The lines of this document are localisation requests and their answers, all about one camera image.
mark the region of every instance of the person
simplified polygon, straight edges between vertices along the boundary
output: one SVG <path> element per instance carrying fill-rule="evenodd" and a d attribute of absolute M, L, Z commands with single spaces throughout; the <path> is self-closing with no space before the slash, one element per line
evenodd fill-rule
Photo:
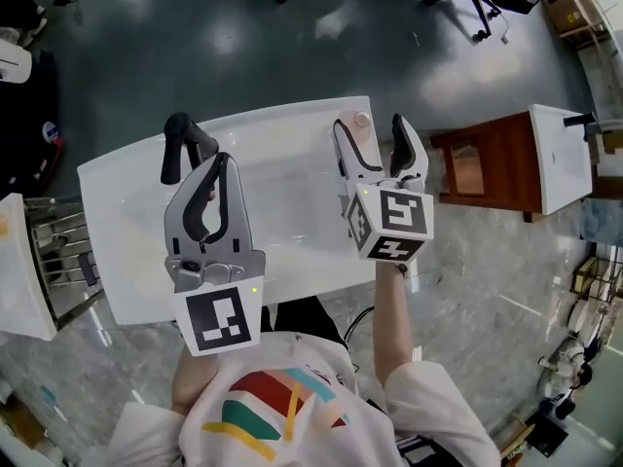
<path fill-rule="evenodd" d="M 185 348 L 170 410 L 126 404 L 107 465 L 499 466 L 444 368 L 412 361 L 396 265 L 377 263 L 373 320 L 387 414 L 357 396 L 347 346 L 317 298 L 279 305 L 274 331 L 267 314 L 257 345 L 195 358 Z"/>
<path fill-rule="evenodd" d="M 0 0 L 0 27 L 21 29 L 19 45 L 26 48 L 48 23 L 43 13 L 33 0 Z"/>

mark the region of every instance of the black cloth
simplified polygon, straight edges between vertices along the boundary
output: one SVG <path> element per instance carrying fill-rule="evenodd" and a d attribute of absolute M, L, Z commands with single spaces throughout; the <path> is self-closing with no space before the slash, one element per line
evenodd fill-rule
<path fill-rule="evenodd" d="M 266 306 L 262 307 L 262 332 L 272 332 L 271 316 Z M 275 332 L 300 332 L 318 338 L 337 342 L 348 349 L 340 336 L 333 319 L 324 310 L 316 296 L 281 303 L 276 309 Z"/>
<path fill-rule="evenodd" d="M 41 23 L 33 0 L 0 0 L 0 27 L 35 29 Z"/>

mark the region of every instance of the brown box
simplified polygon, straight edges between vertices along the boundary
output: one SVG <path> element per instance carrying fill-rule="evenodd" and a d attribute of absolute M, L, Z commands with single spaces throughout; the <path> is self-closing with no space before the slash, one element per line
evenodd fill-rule
<path fill-rule="evenodd" d="M 543 0 L 543 6 L 559 35 L 602 21 L 592 0 Z"/>

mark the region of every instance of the gray floor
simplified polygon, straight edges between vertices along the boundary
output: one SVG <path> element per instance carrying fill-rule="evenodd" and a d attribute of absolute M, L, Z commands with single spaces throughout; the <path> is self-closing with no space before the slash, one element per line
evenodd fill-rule
<path fill-rule="evenodd" d="M 79 191 L 76 166 L 162 131 L 185 110 L 198 121 L 270 105 L 367 94 L 378 132 L 391 114 L 416 129 L 472 125 L 530 103 L 592 107 L 575 53 L 541 9 L 507 13 L 510 43 L 468 40 L 479 24 L 467 0 L 82 0 L 52 9 L 37 47 L 55 53 L 66 140 L 51 195 Z M 431 153 L 429 190 L 443 180 Z M 586 254 L 579 206 L 537 225 L 519 213 L 436 206 L 435 240 L 410 285 L 416 341 L 446 366 L 488 430 L 536 399 L 536 361 L 557 346 L 573 269 Z M 372 303 L 373 285 L 327 294 L 343 331 Z M 167 406 L 182 341 L 172 327 L 114 329 L 106 304 L 50 343 L 11 338 L 0 369 L 70 458 L 107 443 L 125 401 Z M 351 341 L 365 397 L 371 321 Z M 97 331 L 97 323 L 112 330 Z M 42 400 L 56 396 L 65 423 Z"/>

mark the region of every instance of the shoe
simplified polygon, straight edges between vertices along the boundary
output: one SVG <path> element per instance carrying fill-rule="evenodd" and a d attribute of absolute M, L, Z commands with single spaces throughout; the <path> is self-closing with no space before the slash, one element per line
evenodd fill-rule
<path fill-rule="evenodd" d="M 48 20 L 46 18 L 42 18 L 41 22 L 39 22 L 39 25 L 35 29 L 30 29 L 29 31 L 26 31 L 24 33 L 24 38 L 23 38 L 23 42 L 21 43 L 21 46 L 24 49 L 26 47 L 29 47 L 30 44 L 34 41 L 35 36 L 41 33 L 43 28 L 46 27 L 46 24 L 48 24 Z"/>

